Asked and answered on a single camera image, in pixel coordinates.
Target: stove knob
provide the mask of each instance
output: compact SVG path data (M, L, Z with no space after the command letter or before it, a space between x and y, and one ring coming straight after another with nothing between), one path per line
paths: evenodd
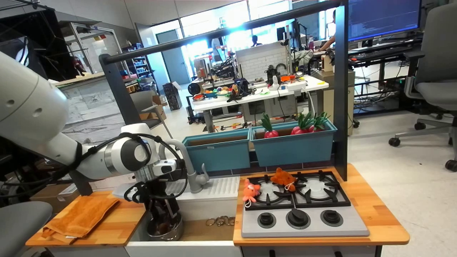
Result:
M325 219L325 221L327 221L328 223L331 223L331 224L336 224L336 223L340 222L340 220L341 220L338 213L333 210L324 211L324 219Z
M274 222L274 219L273 219L273 215L271 213L264 212L264 213L260 214L260 223L262 225L269 226L269 225L273 224L273 222Z
M293 208L287 215L289 222L297 227L305 226L308 223L308 216L304 211Z

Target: floor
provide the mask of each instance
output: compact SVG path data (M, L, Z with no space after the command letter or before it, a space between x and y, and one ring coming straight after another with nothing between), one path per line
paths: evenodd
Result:
M386 78L395 77L399 68L397 63L389 64ZM358 68L356 75L365 74L376 80L378 69ZM399 75L406 72L407 67L403 67ZM377 91L375 86L365 89ZM203 124L187 123L186 95L187 91L180 92L183 102L180 110L165 108L165 122L180 141L189 135L203 134L204 128ZM408 245L385 246L383 257L454 257L457 244L451 239L457 237L457 205L452 192L457 188L457 174L444 168L445 162L453 157L447 134L404 138L397 148L388 145L395 133L414 130L417 117L409 112L395 112L360 118L360 127L349 137L348 161L411 235ZM239 120L242 119L219 122L216 126ZM154 128L152 133L168 138L163 126Z

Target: computer monitor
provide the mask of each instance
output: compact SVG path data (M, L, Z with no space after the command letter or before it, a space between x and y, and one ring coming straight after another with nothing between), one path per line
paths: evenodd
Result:
M349 41L419 28L421 0L349 0Z

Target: gray chair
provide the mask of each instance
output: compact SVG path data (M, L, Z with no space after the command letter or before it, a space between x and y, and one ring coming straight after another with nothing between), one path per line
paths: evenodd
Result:
M400 138L448 132L453 144L454 159L446 163L448 170L457 171L457 3L432 9L425 24L422 50L406 53L411 62L405 93L410 98L425 99L435 107L454 116L452 123L418 119L417 131L396 134L389 140L392 146L400 145ZM418 65L417 73L412 67ZM425 128L426 124L434 128Z
M165 124L165 121L163 120L162 116L160 115L159 111L157 110L158 105L152 101L152 96L153 96L152 91L141 91L141 92L136 92L136 93L130 94L133 104L135 105L135 108L137 109L139 114L154 112L155 114L157 114L157 117L159 118L159 119L146 119L146 120L143 120L143 122L146 123L148 125L148 127L151 129L159 126L160 124L163 124L163 126L165 127L165 129L168 132L168 135L170 135L170 138L173 138L170 131L168 130L167 125Z
M50 204L27 202L0 208L0 257L18 254L53 212Z

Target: white table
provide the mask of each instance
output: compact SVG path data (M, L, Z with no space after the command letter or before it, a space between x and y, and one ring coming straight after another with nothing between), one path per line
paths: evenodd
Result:
M304 76L304 81L297 81L295 83L287 84L287 87L289 89L285 90L271 90L270 93L266 95L261 95L260 92L262 89L266 89L267 87L260 87L257 88L257 91L255 95L249 95L243 97L241 100L237 101L223 101L223 102L211 102L208 104L199 104L195 106L194 111L196 112L203 112L203 117L205 118L205 123L206 127L208 130L208 133L213 133L214 132L214 124L213 124L213 117L211 116L211 110L216 109L216 108L223 108L223 107L228 107L228 106L233 106L237 104L244 104L244 103L249 103L249 102L255 102L255 101L262 101L266 99L272 99L272 98L277 98L279 96L289 96L293 95L295 91L301 91L301 92L308 92L308 91L314 91L314 90L321 90L324 88L329 87L329 84L327 82L324 82L322 80L318 80L314 77L311 76Z

